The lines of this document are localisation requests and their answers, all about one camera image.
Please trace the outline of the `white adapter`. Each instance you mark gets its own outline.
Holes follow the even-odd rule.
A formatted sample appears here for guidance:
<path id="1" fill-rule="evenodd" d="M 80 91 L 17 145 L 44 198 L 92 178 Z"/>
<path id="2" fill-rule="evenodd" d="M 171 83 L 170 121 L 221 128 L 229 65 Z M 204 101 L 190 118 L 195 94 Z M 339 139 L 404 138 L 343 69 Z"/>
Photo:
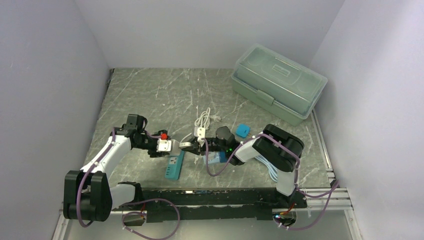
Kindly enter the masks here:
<path id="1" fill-rule="evenodd" d="M 180 149 L 191 148 L 192 146 L 193 146 L 193 144 L 191 142 L 180 142 L 179 143 Z"/>

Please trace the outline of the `light blue power strip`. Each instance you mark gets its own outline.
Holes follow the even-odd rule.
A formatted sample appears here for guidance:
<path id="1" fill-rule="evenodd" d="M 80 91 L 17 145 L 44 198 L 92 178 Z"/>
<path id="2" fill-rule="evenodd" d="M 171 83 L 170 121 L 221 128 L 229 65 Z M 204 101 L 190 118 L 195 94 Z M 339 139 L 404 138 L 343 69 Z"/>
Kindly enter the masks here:
<path id="1" fill-rule="evenodd" d="M 203 156 L 203 162 L 206 164 L 206 159 L 208 159 L 208 164 L 217 164 L 219 162 L 219 152 L 209 152 L 208 157 Z M 255 159 L 260 163 L 264 164 L 268 169 L 268 174 L 270 178 L 274 181 L 278 181 L 278 169 L 273 166 L 267 159 L 265 159 L 262 155 L 256 156 Z"/>

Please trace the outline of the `blue cube adapter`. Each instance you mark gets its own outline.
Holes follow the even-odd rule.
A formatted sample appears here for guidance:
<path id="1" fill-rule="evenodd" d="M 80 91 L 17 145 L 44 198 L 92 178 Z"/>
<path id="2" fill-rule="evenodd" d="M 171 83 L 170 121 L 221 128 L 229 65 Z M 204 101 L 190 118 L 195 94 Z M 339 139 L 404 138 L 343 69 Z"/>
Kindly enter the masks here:
<path id="1" fill-rule="evenodd" d="M 228 161 L 228 158 L 227 158 L 227 156 L 226 156 L 226 153 L 225 152 L 219 152 L 218 153 L 218 157 L 219 157 L 219 162 L 220 163 L 226 163 L 227 161 Z"/>

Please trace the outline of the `teal power strip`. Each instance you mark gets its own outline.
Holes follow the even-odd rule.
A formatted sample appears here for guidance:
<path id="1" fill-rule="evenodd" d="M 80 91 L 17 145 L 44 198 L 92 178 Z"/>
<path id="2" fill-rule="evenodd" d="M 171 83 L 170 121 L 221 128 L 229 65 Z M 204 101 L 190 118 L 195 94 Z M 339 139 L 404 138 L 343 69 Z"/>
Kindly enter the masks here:
<path id="1" fill-rule="evenodd" d="M 200 115 L 197 116 L 197 119 L 194 121 L 194 129 L 204 128 L 208 130 L 211 122 L 220 122 L 222 118 L 219 115 L 211 114 L 211 108 L 207 107 L 206 110 L 202 111 Z M 184 160 L 185 152 L 180 151 L 178 155 L 171 155 L 168 159 L 168 165 L 165 171 L 165 178 L 168 180 L 176 181 L 179 179 L 181 174 L 181 168 Z"/>

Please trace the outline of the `white blue charger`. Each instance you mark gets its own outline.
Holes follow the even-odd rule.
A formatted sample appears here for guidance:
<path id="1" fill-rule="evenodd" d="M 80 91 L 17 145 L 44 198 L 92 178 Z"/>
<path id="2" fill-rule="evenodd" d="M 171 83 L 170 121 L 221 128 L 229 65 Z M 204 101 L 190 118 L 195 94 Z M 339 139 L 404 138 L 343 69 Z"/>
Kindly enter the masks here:
<path id="1" fill-rule="evenodd" d="M 236 128 L 235 134 L 238 137 L 245 139 L 245 138 L 251 136 L 250 131 L 251 131 L 251 128 L 248 125 L 246 125 L 246 124 L 240 124 Z"/>

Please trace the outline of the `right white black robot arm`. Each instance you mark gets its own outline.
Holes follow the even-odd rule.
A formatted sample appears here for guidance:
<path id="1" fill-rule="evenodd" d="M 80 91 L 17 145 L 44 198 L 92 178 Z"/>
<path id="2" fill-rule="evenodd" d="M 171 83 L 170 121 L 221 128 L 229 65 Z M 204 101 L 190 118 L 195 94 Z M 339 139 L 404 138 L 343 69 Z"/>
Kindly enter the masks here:
<path id="1" fill-rule="evenodd" d="M 179 143 L 179 148 L 199 156 L 222 152 L 226 165 L 233 166 L 261 157 L 276 169 L 276 203 L 287 208 L 295 201 L 300 158 L 305 147 L 298 137 L 273 124 L 243 141 L 238 141 L 227 126 L 217 128 L 215 137 L 204 137 L 204 131 L 196 127 L 189 140 Z"/>

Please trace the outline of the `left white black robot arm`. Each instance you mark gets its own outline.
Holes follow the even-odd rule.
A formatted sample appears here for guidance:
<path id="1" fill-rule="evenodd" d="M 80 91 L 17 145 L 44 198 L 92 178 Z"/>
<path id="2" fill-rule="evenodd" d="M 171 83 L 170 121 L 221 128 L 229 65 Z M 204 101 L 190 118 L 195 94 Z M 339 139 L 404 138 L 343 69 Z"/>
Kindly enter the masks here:
<path id="1" fill-rule="evenodd" d="M 151 157 L 158 152 L 159 140 L 168 137 L 167 130 L 150 134 L 148 120 L 138 114 L 129 114 L 126 123 L 113 127 L 100 152 L 79 170 L 70 170 L 64 178 L 63 216 L 77 220 L 84 228 L 91 223 L 104 222 L 111 210 L 125 204 L 131 210 L 144 203 L 142 188 L 136 182 L 122 182 L 110 187 L 109 177 L 118 163 L 132 149 L 147 150 Z"/>

